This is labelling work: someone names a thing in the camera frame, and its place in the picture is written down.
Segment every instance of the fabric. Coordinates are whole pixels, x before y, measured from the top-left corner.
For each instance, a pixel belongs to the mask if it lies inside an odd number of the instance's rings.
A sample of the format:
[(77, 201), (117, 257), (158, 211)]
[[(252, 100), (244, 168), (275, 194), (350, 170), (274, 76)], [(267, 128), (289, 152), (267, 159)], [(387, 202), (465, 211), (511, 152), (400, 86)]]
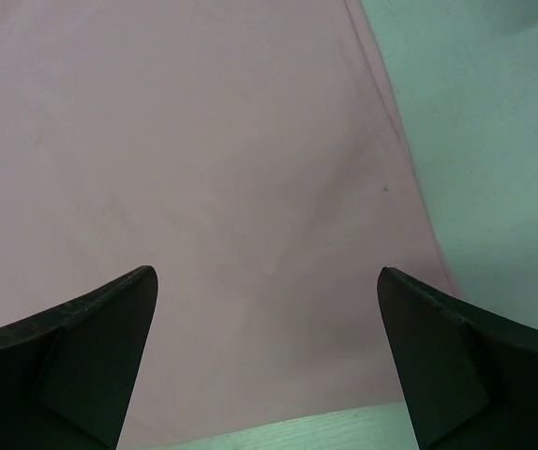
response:
[(152, 264), (125, 448), (401, 399), (378, 273), (450, 284), (393, 114), (355, 2), (0, 0), (0, 325)]

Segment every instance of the pink cloth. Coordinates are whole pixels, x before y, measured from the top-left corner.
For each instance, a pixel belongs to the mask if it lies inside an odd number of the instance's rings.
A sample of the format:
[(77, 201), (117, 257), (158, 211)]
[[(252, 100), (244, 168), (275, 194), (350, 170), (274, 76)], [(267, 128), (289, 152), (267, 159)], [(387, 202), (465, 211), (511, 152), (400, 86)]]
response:
[(0, 325), (144, 263), (124, 447), (401, 398), (377, 275), (450, 285), (358, 3), (0, 0)]

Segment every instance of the green surface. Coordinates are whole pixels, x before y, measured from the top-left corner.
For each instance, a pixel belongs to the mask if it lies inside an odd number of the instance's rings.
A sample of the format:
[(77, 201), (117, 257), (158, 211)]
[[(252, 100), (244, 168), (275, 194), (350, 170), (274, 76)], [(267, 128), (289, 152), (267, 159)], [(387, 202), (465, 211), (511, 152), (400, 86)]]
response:
[(171, 450), (417, 450), (417, 448), (407, 408), (404, 404), (397, 403), (332, 412), (251, 428), (177, 445), (171, 447)]
[[(419, 186), (466, 298), (538, 328), (538, 0), (364, 0)], [(172, 450), (415, 450), (404, 405)]]

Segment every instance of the light green table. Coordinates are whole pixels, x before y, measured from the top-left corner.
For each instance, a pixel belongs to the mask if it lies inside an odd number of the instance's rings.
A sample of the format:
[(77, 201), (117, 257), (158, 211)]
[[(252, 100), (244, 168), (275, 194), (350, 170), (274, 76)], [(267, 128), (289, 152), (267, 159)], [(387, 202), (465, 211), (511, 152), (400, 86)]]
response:
[[(465, 298), (538, 328), (538, 0), (364, 0)], [(173, 450), (416, 449), (403, 404)]]

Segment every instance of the black object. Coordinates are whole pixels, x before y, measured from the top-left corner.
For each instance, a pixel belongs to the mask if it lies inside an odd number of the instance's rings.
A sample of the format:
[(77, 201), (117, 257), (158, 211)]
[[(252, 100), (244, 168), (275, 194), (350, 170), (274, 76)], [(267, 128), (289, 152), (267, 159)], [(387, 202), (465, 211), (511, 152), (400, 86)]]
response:
[(156, 301), (141, 267), (0, 328), (0, 450), (116, 448)]
[(391, 268), (378, 297), (422, 450), (538, 450), (538, 330)]

